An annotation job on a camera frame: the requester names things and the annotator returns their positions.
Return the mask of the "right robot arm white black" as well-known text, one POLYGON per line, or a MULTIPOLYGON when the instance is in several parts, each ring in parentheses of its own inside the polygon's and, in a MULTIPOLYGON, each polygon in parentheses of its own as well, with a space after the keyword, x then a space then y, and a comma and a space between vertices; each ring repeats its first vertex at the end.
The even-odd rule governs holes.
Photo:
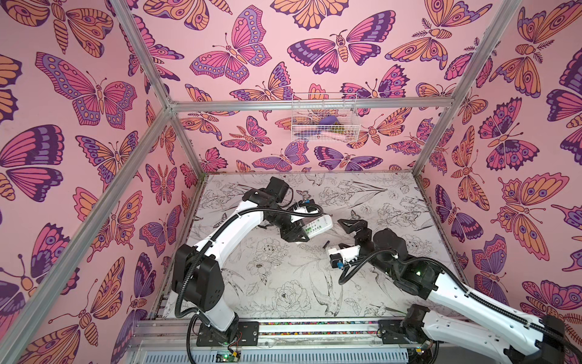
POLYGON ((541 318, 500 303, 463 284, 444 264, 408 253, 406 241, 389 228, 373 232, 365 220, 338 221, 352 246, 330 249, 330 264, 342 271, 338 283, 350 281, 372 265, 414 297, 445 306, 462 319, 450 318, 414 304, 398 329, 380 327, 381 337, 395 335, 423 344, 454 344, 499 363, 563 363, 580 359, 581 351, 565 337, 565 323, 552 315, 541 318))

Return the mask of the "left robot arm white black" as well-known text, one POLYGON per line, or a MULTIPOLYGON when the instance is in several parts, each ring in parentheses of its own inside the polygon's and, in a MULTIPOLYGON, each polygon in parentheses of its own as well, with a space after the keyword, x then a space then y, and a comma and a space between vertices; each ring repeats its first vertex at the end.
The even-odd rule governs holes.
POLYGON ((220 341, 231 342, 238 333, 239 316, 224 299, 222 268, 230 254, 263 222, 276 227, 286 242, 302 244, 330 230, 330 215, 313 200, 283 208, 290 186, 273 177, 268 186, 251 189, 225 221, 199 242, 189 240, 174 257, 171 290, 176 294, 174 317, 195 316, 220 341))

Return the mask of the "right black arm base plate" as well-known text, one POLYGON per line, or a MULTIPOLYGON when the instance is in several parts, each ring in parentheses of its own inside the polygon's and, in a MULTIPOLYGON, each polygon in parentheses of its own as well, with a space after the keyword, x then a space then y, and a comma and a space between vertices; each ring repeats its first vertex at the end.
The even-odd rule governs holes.
POLYGON ((378 321, 377 337, 383 344, 415 345, 430 347, 436 343, 423 331, 424 323, 411 318, 389 318, 378 321))

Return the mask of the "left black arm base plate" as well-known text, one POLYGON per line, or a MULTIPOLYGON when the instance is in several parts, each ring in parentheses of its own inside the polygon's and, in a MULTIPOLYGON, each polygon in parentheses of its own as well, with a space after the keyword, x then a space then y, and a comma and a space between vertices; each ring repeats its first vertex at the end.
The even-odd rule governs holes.
POLYGON ((259 322, 234 322, 225 332, 201 324, 196 339, 197 347, 256 347, 259 341, 259 322))

